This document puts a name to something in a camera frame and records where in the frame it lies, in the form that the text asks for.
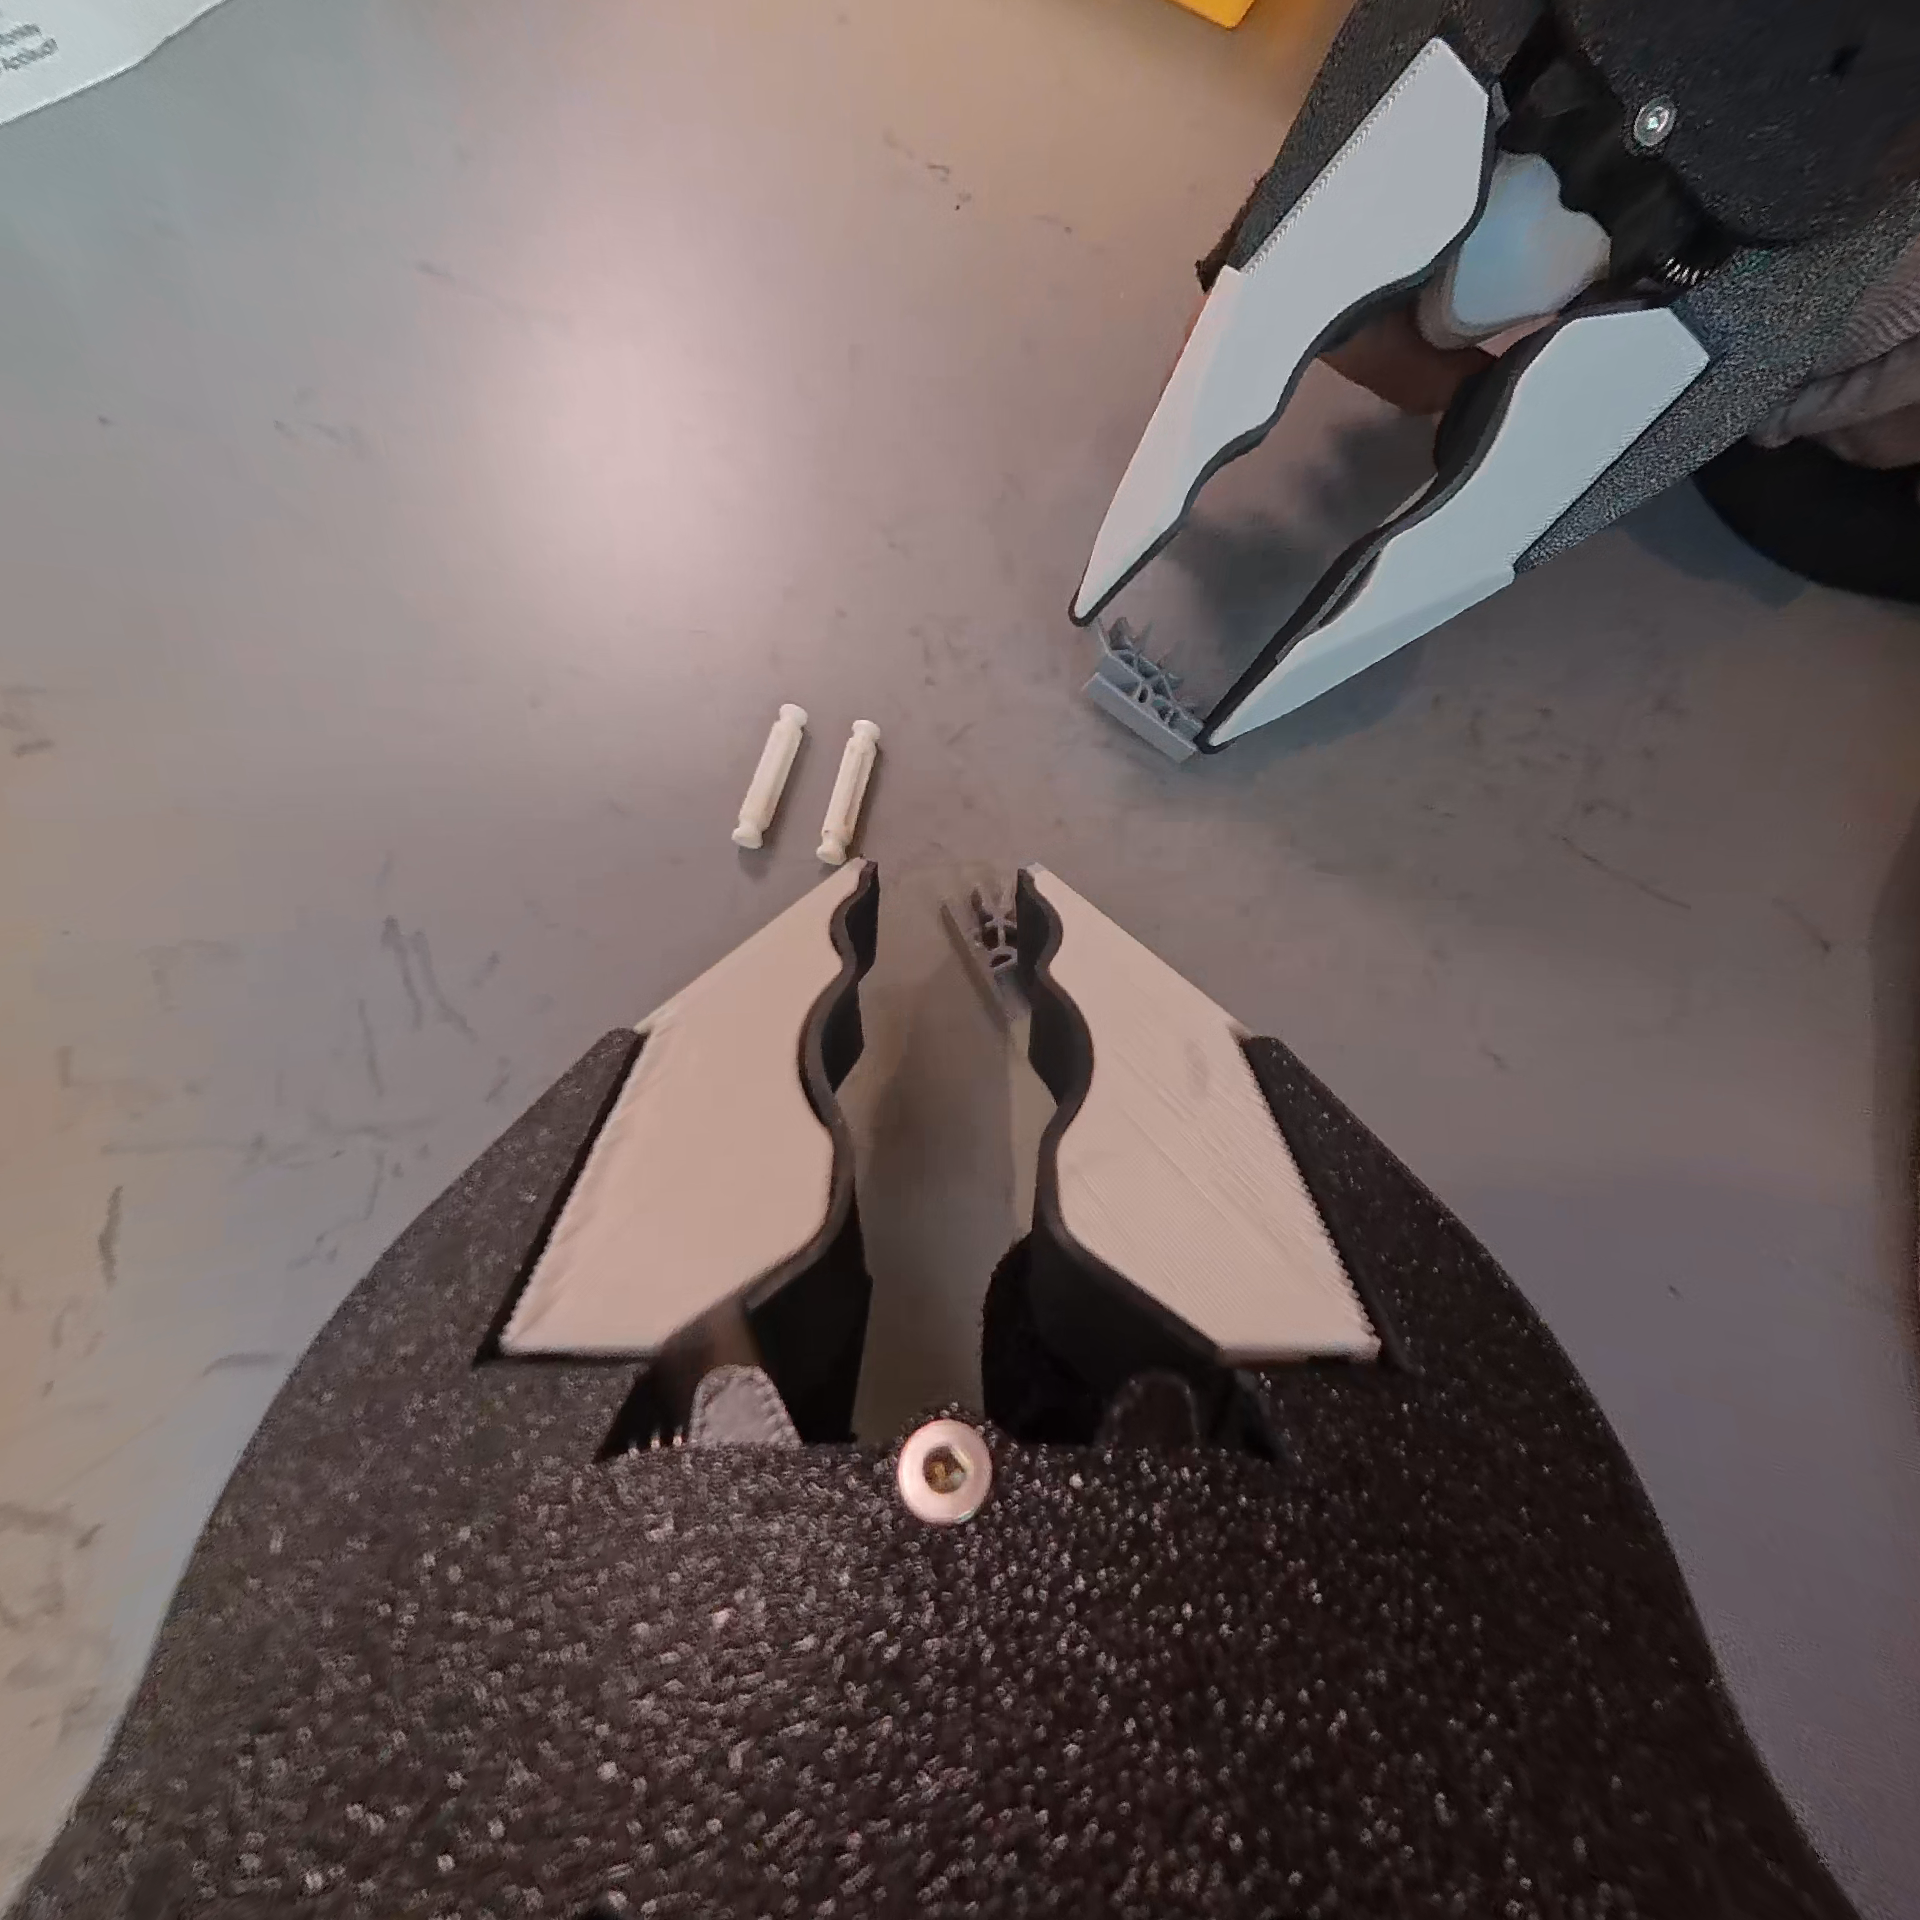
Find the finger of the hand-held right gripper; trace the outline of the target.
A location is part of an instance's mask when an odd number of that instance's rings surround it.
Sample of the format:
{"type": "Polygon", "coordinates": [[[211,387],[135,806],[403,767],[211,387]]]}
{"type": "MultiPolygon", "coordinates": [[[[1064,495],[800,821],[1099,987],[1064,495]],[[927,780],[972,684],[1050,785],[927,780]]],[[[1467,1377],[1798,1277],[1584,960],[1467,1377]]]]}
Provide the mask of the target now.
{"type": "Polygon", "coordinates": [[[1098,528],[1072,621],[1090,623],[1253,451],[1300,373],[1364,309],[1427,278],[1486,200],[1494,110],[1430,37],[1258,245],[1223,267],[1098,528]]]}
{"type": "Polygon", "coordinates": [[[1603,304],[1528,334],[1446,415],[1430,483],[1335,559],[1211,708],[1198,750],[1296,712],[1509,587],[1708,363],[1671,305],[1603,304]]]}

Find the person's right hand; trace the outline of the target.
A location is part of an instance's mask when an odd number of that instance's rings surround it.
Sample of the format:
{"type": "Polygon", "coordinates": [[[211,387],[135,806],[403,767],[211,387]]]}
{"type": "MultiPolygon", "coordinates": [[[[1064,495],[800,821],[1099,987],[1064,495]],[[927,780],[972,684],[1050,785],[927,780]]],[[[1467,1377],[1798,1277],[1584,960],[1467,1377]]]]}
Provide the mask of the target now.
{"type": "Polygon", "coordinates": [[[1477,345],[1435,348],[1416,328],[1410,305],[1394,305],[1320,352],[1320,363],[1406,415],[1437,419],[1494,357],[1477,345]]]}

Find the grey half-round connector piece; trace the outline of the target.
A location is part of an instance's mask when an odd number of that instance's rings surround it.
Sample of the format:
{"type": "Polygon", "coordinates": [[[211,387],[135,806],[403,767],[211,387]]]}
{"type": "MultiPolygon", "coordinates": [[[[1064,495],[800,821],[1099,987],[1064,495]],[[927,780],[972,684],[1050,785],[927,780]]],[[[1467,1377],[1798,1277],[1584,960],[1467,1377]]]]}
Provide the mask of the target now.
{"type": "Polygon", "coordinates": [[[949,891],[939,903],[939,918],[972,991],[996,1029],[1013,1033],[1029,1012],[1014,883],[984,879],[949,891]]]}

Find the white printed task sheet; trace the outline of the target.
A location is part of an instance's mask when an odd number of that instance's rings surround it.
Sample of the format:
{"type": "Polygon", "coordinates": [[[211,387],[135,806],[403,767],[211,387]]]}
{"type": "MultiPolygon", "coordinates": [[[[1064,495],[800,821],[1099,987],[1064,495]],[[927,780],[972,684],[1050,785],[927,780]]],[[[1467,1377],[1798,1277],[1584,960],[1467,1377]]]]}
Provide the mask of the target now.
{"type": "Polygon", "coordinates": [[[215,1],[3,1],[3,126],[128,72],[215,1]]]}

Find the grey desk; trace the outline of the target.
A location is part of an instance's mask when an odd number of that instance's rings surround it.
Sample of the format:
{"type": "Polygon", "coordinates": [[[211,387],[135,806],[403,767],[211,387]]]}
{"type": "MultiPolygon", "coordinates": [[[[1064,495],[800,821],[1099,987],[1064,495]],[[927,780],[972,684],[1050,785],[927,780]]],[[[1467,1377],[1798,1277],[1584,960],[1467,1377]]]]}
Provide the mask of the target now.
{"type": "Polygon", "coordinates": [[[1036,1111],[939,903],[1039,859],[1494,1249],[1910,1873],[1915,616],[1683,487],[1221,757],[1080,692],[1324,20],[226,4],[5,131],[5,1880],[309,1336],[810,889],[859,715],[859,1429],[975,1399],[1036,1111]]]}

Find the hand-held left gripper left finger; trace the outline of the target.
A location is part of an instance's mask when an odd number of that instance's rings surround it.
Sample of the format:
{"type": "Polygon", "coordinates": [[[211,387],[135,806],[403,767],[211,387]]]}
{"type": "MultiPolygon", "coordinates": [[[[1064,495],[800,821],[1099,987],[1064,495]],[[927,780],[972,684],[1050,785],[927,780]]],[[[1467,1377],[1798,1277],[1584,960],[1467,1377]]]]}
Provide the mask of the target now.
{"type": "Polygon", "coordinates": [[[636,1365],[613,1447],[691,1436],[758,1369],[803,1444],[852,1439],[872,1277],[839,1091],[880,871],[852,859],[637,1021],[500,1307],[500,1355],[636,1365]]]}

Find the black wrist rest pad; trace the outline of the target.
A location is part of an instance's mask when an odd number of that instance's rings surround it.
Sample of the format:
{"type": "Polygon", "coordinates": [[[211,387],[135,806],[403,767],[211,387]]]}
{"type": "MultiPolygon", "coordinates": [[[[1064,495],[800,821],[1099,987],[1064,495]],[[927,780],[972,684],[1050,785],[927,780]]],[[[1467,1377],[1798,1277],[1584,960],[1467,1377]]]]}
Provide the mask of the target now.
{"type": "Polygon", "coordinates": [[[1813,584],[1918,603],[1918,467],[1861,467],[1798,439],[1734,444],[1693,476],[1747,547],[1813,584]]]}

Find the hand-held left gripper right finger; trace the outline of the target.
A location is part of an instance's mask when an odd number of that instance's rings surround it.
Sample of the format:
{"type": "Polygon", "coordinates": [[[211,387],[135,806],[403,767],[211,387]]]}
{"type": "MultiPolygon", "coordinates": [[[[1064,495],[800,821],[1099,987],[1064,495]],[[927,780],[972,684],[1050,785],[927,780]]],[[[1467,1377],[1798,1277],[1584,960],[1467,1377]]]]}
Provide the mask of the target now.
{"type": "Polygon", "coordinates": [[[980,1324],[1029,1444],[1279,1447],[1264,1373],[1380,1359],[1253,1033],[1059,873],[1014,883],[1027,1061],[1051,1095],[1031,1225],[980,1324]]]}

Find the short white rod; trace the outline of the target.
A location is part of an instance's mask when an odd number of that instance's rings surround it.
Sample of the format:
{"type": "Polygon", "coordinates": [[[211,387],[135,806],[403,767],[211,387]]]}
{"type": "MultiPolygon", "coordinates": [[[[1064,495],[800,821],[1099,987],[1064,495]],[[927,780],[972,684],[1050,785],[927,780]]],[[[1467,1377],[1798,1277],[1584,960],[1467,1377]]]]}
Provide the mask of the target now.
{"type": "Polygon", "coordinates": [[[768,728],[747,792],[735,812],[731,846],[762,849],[776,823],[788,776],[800,757],[810,715],[797,704],[782,704],[768,728]]]}
{"type": "Polygon", "coordinates": [[[877,758],[880,727],[871,717],[858,717],[831,781],[815,848],[819,861],[828,868],[839,868],[852,856],[877,758]]]}

